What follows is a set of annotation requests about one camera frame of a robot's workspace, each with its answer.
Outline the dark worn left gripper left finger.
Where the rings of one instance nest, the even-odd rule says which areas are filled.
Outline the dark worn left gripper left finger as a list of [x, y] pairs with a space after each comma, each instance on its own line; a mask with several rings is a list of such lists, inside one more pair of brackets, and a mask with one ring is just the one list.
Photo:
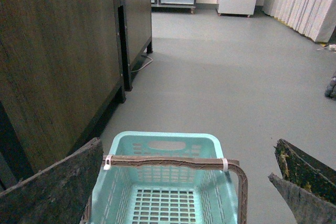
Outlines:
[[80, 223], [103, 145], [93, 138], [66, 158], [1, 193], [1, 223]]

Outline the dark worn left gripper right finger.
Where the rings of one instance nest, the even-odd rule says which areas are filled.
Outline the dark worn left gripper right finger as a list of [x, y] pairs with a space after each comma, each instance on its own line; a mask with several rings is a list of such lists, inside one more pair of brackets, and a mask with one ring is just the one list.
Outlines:
[[277, 141], [275, 157], [282, 177], [268, 178], [296, 223], [335, 223], [335, 170], [284, 139]]

